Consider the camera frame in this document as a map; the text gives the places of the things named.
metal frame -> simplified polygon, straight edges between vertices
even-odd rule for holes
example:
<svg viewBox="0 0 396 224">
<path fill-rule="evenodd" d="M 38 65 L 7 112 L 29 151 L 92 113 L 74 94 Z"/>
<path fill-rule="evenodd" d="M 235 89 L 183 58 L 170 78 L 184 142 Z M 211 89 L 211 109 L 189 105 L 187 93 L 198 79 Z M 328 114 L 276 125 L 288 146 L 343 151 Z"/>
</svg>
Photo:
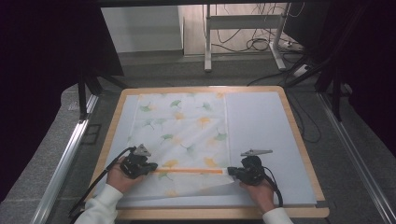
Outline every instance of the metal frame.
<svg viewBox="0 0 396 224">
<path fill-rule="evenodd" d="M 210 31 L 230 29 L 276 29 L 275 39 L 269 43 L 269 47 L 275 58 L 277 68 L 280 71 L 286 70 L 286 66 L 279 54 L 277 45 L 279 44 L 289 7 L 290 3 L 287 3 L 281 15 L 211 16 L 210 5 L 206 5 L 205 71 L 212 71 Z"/>
<path fill-rule="evenodd" d="M 393 208 L 391 207 L 381 187 L 378 185 L 378 183 L 376 183 L 373 175 L 369 171 L 369 168 L 364 163 L 364 160 L 361 158 L 361 154 L 353 144 L 353 141 L 349 137 L 349 134 L 344 128 L 343 123 L 338 121 L 337 117 L 332 112 L 332 103 L 328 99 L 327 94 L 318 93 L 318 97 L 319 100 L 322 102 L 322 105 L 330 119 L 330 122 L 332 123 L 332 126 L 340 137 L 340 140 L 344 145 L 344 148 L 346 149 L 346 153 L 348 154 L 350 160 L 355 166 L 356 171 L 361 177 L 361 181 L 369 192 L 376 208 L 378 209 L 380 216 L 384 219 L 384 223 L 396 223 L 396 216 L 393 212 Z"/>
<path fill-rule="evenodd" d="M 93 109 L 95 108 L 98 97 L 91 95 L 87 103 L 87 118 L 79 122 L 73 131 L 73 134 L 64 150 L 64 154 L 56 167 L 56 170 L 41 198 L 40 204 L 35 210 L 35 214 L 30 223 L 45 223 L 50 215 L 50 210 L 58 196 L 58 193 L 64 183 L 64 179 L 70 168 L 70 165 L 74 159 L 78 145 L 82 139 L 82 135 L 85 133 L 87 124 L 90 121 L 90 117 Z"/>
</svg>

wooden board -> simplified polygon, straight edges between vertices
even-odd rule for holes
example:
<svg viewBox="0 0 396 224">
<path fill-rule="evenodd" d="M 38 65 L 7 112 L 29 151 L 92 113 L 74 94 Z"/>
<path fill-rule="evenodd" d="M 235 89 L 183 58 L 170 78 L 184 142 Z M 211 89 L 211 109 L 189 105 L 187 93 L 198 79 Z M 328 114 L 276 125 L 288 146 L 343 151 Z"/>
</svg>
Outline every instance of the wooden board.
<svg viewBox="0 0 396 224">
<path fill-rule="evenodd" d="M 119 103 L 117 105 L 113 120 L 111 121 L 101 155 L 96 165 L 92 181 L 99 176 L 106 164 L 106 159 L 111 148 L 112 139 L 114 138 L 117 125 L 122 113 L 122 107 L 128 95 L 134 94 L 150 94 L 150 93 L 172 93 L 172 92 L 278 92 L 285 113 L 288 117 L 291 130 L 293 132 L 296 144 L 299 148 L 300 154 L 309 179 L 311 181 L 315 196 L 318 202 L 325 201 L 324 195 L 320 188 L 318 179 L 313 169 L 312 163 L 306 152 L 304 142 L 300 136 L 294 116 L 292 115 L 290 105 L 287 101 L 285 92 L 280 87 L 183 87 L 183 88 L 155 88 L 155 89 L 130 89 L 122 92 Z M 290 217 L 326 217 L 329 215 L 328 207 L 316 208 L 315 206 L 307 207 L 286 207 Z M 255 207 L 212 207 L 212 208 L 144 208 L 144 209 L 122 209 L 119 212 L 120 219 L 252 219 L 261 218 L 259 210 Z"/>
</svg>

white board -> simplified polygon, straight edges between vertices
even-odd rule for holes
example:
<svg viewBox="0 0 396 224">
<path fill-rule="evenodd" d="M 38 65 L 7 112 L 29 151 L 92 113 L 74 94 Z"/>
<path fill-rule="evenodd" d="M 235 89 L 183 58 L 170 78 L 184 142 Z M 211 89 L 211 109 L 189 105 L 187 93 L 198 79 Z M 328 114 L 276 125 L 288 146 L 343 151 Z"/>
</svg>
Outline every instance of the white board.
<svg viewBox="0 0 396 224">
<path fill-rule="evenodd" d="M 316 204 L 315 193 L 291 131 L 279 95 L 272 92 L 226 93 L 227 122 L 231 165 L 241 167 L 240 153 L 249 149 L 272 149 L 270 154 L 260 155 L 262 165 L 274 174 L 285 205 Z M 137 96 L 127 96 L 120 121 L 106 160 L 109 164 L 127 148 Z M 104 177 L 95 194 L 105 184 Z M 171 207 L 171 206 L 245 206 L 253 205 L 248 194 L 240 189 L 238 181 L 215 187 L 209 196 L 176 197 L 155 200 L 130 200 L 125 195 L 118 207 Z"/>
</svg>

gray carpet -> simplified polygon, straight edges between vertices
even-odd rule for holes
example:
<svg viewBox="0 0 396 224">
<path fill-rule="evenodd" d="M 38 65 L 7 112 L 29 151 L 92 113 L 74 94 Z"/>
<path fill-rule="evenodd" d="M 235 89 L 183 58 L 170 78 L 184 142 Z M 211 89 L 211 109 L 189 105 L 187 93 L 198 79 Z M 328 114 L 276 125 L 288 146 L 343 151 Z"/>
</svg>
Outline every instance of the gray carpet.
<svg viewBox="0 0 396 224">
<path fill-rule="evenodd" d="M 211 73 L 204 72 L 203 58 L 147 57 L 132 60 L 122 55 L 121 63 L 125 77 L 119 80 L 132 87 L 174 87 L 174 86 L 245 86 L 250 81 L 278 73 L 270 55 L 222 56 L 216 57 Z M 277 85 L 282 76 L 263 79 L 254 85 Z M 294 223 L 383 223 L 366 188 L 352 165 L 338 135 L 329 122 L 317 94 L 312 77 L 295 88 L 289 89 L 289 98 L 294 116 L 299 124 L 319 183 L 330 206 L 328 218 L 294 218 Z M 120 96 L 120 89 L 101 79 L 104 87 L 90 129 L 72 168 L 64 181 L 63 188 L 51 210 L 48 223 L 68 223 L 67 213 L 73 203 L 89 186 L 92 172 L 106 137 L 109 122 Z M 0 206 L 0 223 L 27 223 L 50 181 L 71 132 L 78 122 L 77 110 L 68 110 L 77 98 L 73 87 L 64 92 L 63 106 L 48 135 L 43 140 L 34 159 L 30 162 L 20 180 Z M 367 162 L 379 185 L 396 207 L 396 160 L 375 134 L 354 113 L 347 98 L 341 102 L 341 114 L 351 138 Z M 251 221 L 189 221 L 190 223 L 262 223 Z M 184 223 L 181 221 L 133 221 L 132 223 Z"/>
</svg>

wooden dowel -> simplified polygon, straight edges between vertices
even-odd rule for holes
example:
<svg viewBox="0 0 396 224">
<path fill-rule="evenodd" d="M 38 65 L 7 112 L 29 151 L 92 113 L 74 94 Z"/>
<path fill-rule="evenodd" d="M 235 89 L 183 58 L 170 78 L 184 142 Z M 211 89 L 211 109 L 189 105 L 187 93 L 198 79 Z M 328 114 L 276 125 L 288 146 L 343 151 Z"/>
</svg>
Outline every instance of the wooden dowel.
<svg viewBox="0 0 396 224">
<path fill-rule="evenodd" d="M 222 169 L 197 169 L 197 168 L 157 168 L 152 173 L 195 173 L 223 175 Z"/>
</svg>

